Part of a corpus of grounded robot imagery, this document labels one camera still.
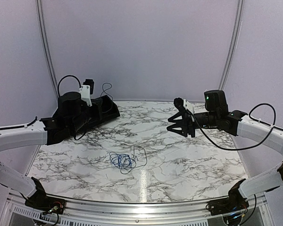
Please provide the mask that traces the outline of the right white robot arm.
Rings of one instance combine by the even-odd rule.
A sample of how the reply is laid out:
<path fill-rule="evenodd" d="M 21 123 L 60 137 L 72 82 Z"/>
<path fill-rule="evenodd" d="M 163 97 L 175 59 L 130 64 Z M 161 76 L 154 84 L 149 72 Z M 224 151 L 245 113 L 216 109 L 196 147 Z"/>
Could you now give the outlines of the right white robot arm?
<path fill-rule="evenodd" d="M 183 137 L 195 137 L 196 129 L 201 133 L 205 129 L 217 129 L 257 142 L 256 145 L 245 147 L 245 150 L 265 145 L 283 156 L 283 129 L 277 127 L 274 122 L 269 124 L 239 110 L 230 112 L 222 90 L 206 91 L 204 98 L 206 111 L 201 113 L 195 113 L 193 105 L 188 100 L 175 98 L 174 106 L 178 112 L 168 118 L 171 125 L 167 130 Z M 281 186 L 283 186 L 283 161 L 270 170 L 236 183 L 229 190 L 224 207 L 234 211 L 250 196 L 269 192 Z"/>

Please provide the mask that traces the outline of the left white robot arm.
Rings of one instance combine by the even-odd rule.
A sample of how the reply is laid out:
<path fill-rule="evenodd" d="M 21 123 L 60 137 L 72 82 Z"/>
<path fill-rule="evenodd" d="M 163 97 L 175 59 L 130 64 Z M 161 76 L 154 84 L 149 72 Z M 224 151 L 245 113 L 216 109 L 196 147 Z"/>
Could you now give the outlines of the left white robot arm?
<path fill-rule="evenodd" d="M 34 119 L 31 123 L 0 128 L 0 152 L 32 145 L 55 145 L 79 131 L 103 123 L 107 96 L 85 101 L 78 92 L 68 92 L 58 98 L 58 108 L 52 117 Z M 39 209 L 50 206 L 42 184 L 0 162 L 0 184 L 20 192 Z"/>

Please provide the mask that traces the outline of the black three-compartment bin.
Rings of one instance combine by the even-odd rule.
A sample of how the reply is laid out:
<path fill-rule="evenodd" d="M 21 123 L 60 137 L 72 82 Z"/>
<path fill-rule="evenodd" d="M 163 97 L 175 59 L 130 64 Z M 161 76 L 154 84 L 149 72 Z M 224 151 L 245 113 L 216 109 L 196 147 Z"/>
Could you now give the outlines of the black three-compartment bin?
<path fill-rule="evenodd" d="M 92 105 L 96 107 L 96 119 L 101 122 L 113 120 L 120 116 L 118 106 L 108 95 L 94 99 Z"/>

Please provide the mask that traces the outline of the right aluminium frame post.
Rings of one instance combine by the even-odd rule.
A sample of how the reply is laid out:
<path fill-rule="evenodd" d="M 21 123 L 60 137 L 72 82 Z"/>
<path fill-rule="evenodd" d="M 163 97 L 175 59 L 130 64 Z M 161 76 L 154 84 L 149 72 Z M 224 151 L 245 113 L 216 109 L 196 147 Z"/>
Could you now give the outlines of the right aluminium frame post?
<path fill-rule="evenodd" d="M 239 42 L 239 36 L 241 32 L 241 26 L 242 26 L 242 18 L 243 18 L 243 11 L 244 11 L 244 0 L 238 0 L 236 4 L 236 12 L 234 17 L 234 23 L 233 23 L 233 29 L 232 34 L 230 38 L 230 44 L 227 51 L 227 56 L 225 60 L 225 64 L 221 73 L 221 78 L 219 80 L 219 84 L 217 87 L 217 90 L 224 90 L 226 83 L 228 81 L 231 66 L 233 63 L 233 58 L 236 52 L 236 48 L 238 46 Z"/>

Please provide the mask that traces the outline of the aluminium frame post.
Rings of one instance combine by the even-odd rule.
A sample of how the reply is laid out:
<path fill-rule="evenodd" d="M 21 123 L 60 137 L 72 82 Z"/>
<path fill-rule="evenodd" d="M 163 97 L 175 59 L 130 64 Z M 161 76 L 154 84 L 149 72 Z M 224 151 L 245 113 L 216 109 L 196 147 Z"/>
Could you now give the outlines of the aluminium frame post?
<path fill-rule="evenodd" d="M 46 61 L 46 65 L 49 72 L 50 81 L 54 90 L 55 97 L 58 98 L 58 80 L 56 77 L 54 64 L 52 61 L 51 53 L 50 53 L 50 45 L 48 43 L 48 37 L 47 37 L 47 31 L 46 31 L 46 25 L 45 25 L 45 18 L 44 18 L 44 11 L 43 11 L 43 3 L 41 0 L 36 0 L 36 11 L 37 11 L 37 17 L 38 17 L 38 23 L 39 23 L 39 29 L 40 29 L 40 35 L 41 35 L 41 41 L 42 41 L 42 47 L 44 51 L 44 57 Z"/>
<path fill-rule="evenodd" d="M 234 17 L 234 23 L 233 23 L 233 29 L 232 34 L 230 38 L 230 44 L 227 51 L 227 56 L 225 60 L 225 64 L 221 73 L 221 78 L 219 80 L 219 84 L 217 87 L 217 90 L 224 90 L 226 83 L 228 81 L 231 66 L 233 63 L 233 58 L 236 52 L 236 48 L 238 46 L 239 42 L 239 36 L 241 32 L 241 26 L 242 26 L 242 18 L 243 18 L 243 11 L 244 11 L 244 0 L 238 0 L 236 4 L 236 12 Z"/>

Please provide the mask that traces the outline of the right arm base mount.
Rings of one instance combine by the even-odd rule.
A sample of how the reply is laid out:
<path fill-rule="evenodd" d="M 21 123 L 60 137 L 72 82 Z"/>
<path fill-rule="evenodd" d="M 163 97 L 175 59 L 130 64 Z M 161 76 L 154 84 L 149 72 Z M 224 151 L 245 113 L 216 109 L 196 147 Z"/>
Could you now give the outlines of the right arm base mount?
<path fill-rule="evenodd" d="M 241 202 L 236 204 L 229 202 L 227 198 L 225 199 L 218 199 L 218 200 L 211 200 L 206 205 L 206 210 L 210 212 L 212 216 L 220 215 L 220 214 L 227 214 L 239 210 L 243 210 L 249 207 L 248 202 Z"/>

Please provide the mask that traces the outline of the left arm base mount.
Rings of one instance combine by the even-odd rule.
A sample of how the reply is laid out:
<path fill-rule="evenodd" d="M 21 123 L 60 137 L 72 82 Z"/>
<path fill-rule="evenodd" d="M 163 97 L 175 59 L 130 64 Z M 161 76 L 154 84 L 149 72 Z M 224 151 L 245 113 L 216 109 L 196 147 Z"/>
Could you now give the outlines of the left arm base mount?
<path fill-rule="evenodd" d="M 25 197 L 25 205 L 37 210 L 41 210 L 43 214 L 57 213 L 63 214 L 66 200 L 47 196 L 46 193 L 34 193 L 31 197 Z"/>

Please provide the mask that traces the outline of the aluminium front rail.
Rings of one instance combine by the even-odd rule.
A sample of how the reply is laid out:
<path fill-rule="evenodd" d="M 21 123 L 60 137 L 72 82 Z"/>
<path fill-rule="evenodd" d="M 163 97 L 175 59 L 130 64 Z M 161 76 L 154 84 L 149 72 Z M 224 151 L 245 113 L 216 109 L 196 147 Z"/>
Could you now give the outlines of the aluminium front rail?
<path fill-rule="evenodd" d="M 0 226 L 224 226 L 242 218 L 243 226 L 273 226 L 266 198 L 257 194 L 249 207 L 233 213 L 211 215 L 210 200 L 169 203 L 117 203 L 63 197 L 63 213 L 42 215 L 25 206 L 24 198 L 11 190 L 0 216 Z"/>

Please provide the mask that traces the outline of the left aluminium frame post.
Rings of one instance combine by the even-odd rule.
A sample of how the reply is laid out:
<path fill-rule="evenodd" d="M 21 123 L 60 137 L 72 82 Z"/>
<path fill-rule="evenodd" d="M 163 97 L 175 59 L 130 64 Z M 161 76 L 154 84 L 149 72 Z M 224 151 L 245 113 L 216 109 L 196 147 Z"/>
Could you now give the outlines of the left aluminium frame post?
<path fill-rule="evenodd" d="M 37 11 L 37 17 L 38 17 L 38 23 L 39 23 L 39 29 L 40 29 L 40 35 L 41 35 L 41 41 L 42 41 L 42 47 L 44 51 L 44 57 L 46 61 L 46 65 L 49 72 L 50 81 L 54 90 L 55 97 L 58 98 L 58 80 L 56 77 L 54 64 L 52 61 L 51 53 L 50 53 L 50 45 L 48 43 L 48 37 L 47 37 L 47 31 L 46 31 L 46 25 L 45 25 L 45 18 L 44 18 L 44 11 L 43 11 L 43 3 L 41 0 L 36 0 L 36 11 Z"/>

